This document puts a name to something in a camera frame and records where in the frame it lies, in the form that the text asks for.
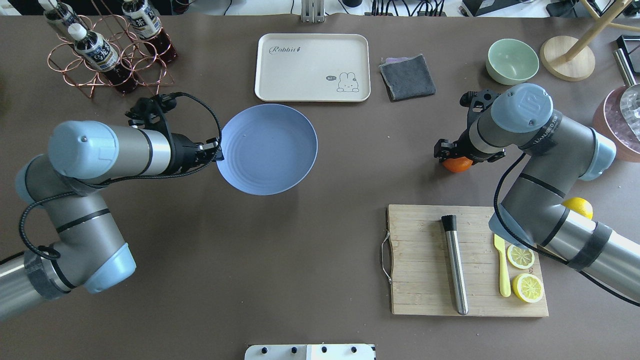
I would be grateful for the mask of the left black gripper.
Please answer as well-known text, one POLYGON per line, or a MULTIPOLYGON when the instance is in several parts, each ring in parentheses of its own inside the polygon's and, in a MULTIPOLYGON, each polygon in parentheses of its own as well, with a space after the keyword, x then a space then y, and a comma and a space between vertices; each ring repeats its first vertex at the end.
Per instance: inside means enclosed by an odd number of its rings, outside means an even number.
POLYGON ((171 134, 174 147, 171 150, 170 174, 186 173, 196 166, 224 161, 219 141, 192 142, 182 134, 171 134))

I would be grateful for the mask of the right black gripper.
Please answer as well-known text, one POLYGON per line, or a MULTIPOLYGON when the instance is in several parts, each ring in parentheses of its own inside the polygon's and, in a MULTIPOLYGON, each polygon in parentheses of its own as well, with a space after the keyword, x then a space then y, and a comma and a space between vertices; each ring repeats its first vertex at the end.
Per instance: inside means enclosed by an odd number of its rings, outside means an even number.
POLYGON ((439 163, 452 158, 467 158, 473 164, 493 163, 505 155, 505 148, 498 148, 486 142, 478 127, 470 127, 465 130, 457 141, 439 139, 433 150, 433 157, 439 163))

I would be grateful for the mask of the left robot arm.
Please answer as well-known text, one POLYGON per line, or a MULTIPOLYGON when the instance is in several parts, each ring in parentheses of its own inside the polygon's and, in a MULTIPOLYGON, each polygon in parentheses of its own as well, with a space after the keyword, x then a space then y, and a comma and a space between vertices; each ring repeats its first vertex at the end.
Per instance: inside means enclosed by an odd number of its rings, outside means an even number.
POLYGON ((193 174, 222 143, 191 142, 162 123, 146 129, 64 121, 46 153, 16 176, 28 203, 18 222, 26 250, 1 264, 1 320, 84 287, 96 294, 137 265, 100 191, 117 181, 193 174))

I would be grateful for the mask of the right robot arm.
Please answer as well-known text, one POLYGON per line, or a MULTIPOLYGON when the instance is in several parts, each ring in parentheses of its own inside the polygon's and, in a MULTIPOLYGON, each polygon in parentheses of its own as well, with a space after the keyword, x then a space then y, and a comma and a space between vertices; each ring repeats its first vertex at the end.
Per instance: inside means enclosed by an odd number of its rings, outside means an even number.
POLYGON ((467 128, 457 141, 440 139, 435 158, 494 162, 509 145, 529 157, 504 198, 494 198, 490 229, 638 306, 639 245, 563 205, 576 181, 598 178, 612 164, 615 144, 556 111, 537 84, 517 84, 501 94, 470 91, 461 104, 469 109, 467 128))

